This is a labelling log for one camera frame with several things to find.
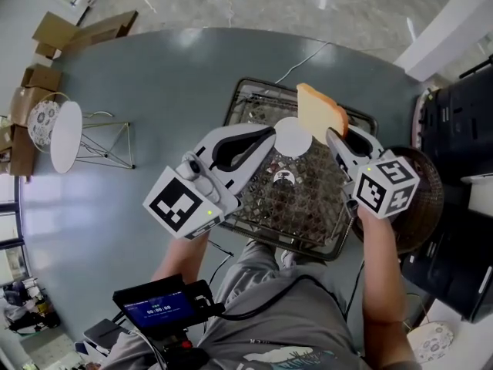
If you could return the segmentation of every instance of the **gray table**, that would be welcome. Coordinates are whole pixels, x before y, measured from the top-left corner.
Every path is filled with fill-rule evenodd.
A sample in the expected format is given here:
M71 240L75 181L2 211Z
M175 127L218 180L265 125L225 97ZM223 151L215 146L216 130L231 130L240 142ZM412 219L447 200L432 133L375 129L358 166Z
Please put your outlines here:
M61 176L49 156L40 155L32 182L23 187L32 273L46 286L73 338L112 318L113 291L147 282L162 260L169 235L142 202L164 167L176 166L184 152L222 125L240 78L276 81L320 45L254 30L167 30L95 45L55 64L64 72L60 90L82 110L107 110L132 122L136 164L135 170L120 170L80 163ZM409 143L421 85L401 69L327 45L283 84L299 82L377 118L383 145ZM222 229L211 237L235 254L244 245L242 237ZM354 239L347 248L331 267L348 271L338 275L349 295L361 243ZM200 277L208 279L222 259L208 248Z

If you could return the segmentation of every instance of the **bread slice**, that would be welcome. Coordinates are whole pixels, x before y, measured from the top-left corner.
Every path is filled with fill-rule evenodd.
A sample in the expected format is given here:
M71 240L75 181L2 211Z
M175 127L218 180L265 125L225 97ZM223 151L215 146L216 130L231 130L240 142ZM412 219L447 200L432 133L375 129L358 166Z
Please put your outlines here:
M326 133L329 127L344 138L349 128L346 110L306 83L299 84L297 89L298 119L301 127L325 145L327 145Z

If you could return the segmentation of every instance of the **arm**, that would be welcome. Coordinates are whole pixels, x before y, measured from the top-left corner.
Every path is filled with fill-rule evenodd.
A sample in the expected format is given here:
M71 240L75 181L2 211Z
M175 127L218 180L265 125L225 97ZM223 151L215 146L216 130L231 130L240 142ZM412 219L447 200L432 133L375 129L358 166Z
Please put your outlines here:
M203 255L206 253L209 232L193 240L180 238L172 240L166 256L153 275L152 281L181 274L185 284L197 281Z
M364 347L368 364L383 368L414 362L402 328L406 294L397 259L394 231L388 219L378 220L358 208L364 230Z

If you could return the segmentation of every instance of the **display screen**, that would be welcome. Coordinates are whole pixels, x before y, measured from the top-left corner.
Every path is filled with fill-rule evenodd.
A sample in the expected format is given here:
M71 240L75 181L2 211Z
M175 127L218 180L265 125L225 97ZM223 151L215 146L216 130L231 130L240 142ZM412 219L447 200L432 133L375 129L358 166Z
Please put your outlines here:
M139 328L164 325L195 314L183 292L125 304L124 307Z

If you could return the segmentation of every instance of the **person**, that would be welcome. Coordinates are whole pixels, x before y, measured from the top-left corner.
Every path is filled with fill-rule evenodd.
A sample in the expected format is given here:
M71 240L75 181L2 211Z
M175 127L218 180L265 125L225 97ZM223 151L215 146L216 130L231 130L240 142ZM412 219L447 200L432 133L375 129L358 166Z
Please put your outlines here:
M345 303L334 289L327 267L295 253L283 257L280 270L273 248L250 241L228 271L217 294L226 314L242 314L262 305L300 275L298 282L265 312L242 321L214 318L198 344L210 356L205 370L385 369L421 368L414 359L402 322L405 292L389 220L378 220L363 207L364 229L364 357L358 355L343 316ZM196 281L208 234L175 240L153 280L182 274ZM158 370L149 346L138 335L121 334L105 370Z

